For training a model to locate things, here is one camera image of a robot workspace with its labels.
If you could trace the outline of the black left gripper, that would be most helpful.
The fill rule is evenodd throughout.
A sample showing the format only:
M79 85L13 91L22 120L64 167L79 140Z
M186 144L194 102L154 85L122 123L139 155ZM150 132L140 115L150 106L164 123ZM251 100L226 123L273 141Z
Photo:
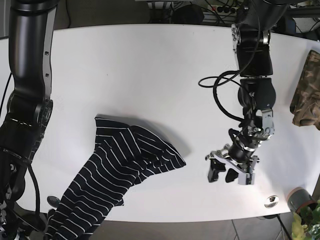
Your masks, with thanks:
M216 182L219 179L219 173L226 172L226 183L237 180L239 185L253 185L255 166L260 162L255 151L274 133L275 130L272 127L265 129L248 127L242 131L229 129L228 134L232 144L225 144L222 149L210 152L208 182Z

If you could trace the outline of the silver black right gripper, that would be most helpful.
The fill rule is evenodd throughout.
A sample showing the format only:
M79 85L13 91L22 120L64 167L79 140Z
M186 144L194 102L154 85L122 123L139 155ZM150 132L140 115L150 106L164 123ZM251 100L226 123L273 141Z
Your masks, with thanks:
M15 205L15 213L5 205L0 206L1 240L34 240L34 236L43 239L46 231L46 214L36 216L35 211L26 210Z

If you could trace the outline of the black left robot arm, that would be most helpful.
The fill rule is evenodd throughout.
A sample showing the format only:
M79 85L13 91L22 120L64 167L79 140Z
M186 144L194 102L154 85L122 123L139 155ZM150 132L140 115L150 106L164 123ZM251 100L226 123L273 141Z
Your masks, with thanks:
M210 89L220 111L238 121L240 130L230 128L228 135L232 143L206 156L210 162L207 175L210 183L216 182L219 173L225 172L227 183L238 180L240 185L254 184L255 165L260 161L254 153L275 133L271 29L291 3L290 0L245 0L237 10L231 31L238 70L225 71L214 77ZM241 77L237 98L242 106L242 117L229 113L218 98L218 88L233 82L237 76Z

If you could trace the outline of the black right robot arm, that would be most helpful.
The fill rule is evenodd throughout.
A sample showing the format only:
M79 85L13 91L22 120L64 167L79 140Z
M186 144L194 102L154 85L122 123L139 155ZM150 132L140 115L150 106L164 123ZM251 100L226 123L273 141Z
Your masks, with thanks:
M0 237L27 239L43 232L40 190L32 162L53 111L51 50L56 0L13 0L9 13L9 78L14 89L4 97L7 112L0 127ZM21 216L15 210L29 174L35 190L35 211Z

